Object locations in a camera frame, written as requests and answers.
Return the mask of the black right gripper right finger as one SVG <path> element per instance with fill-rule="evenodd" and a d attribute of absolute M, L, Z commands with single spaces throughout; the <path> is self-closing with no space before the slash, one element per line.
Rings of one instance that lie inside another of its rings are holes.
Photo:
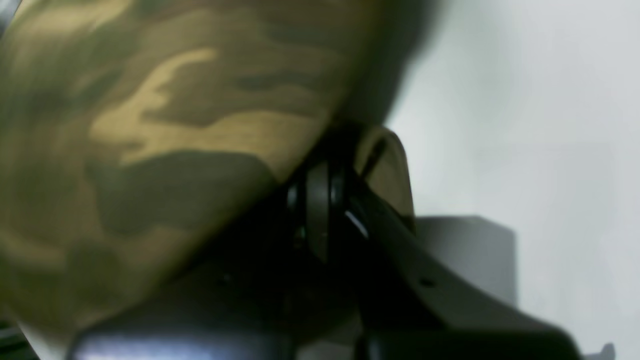
<path fill-rule="evenodd" d="M 356 294 L 357 360 L 580 360 L 557 326 L 505 305 L 421 248 L 347 166 L 330 175 L 331 255 Z"/>

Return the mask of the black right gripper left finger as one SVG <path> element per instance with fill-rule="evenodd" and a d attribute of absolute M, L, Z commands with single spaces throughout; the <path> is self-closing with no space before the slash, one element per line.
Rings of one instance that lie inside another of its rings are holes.
<path fill-rule="evenodd" d="M 330 167 L 254 207 L 148 300 L 85 330 L 70 360 L 295 360 L 330 333 Z"/>

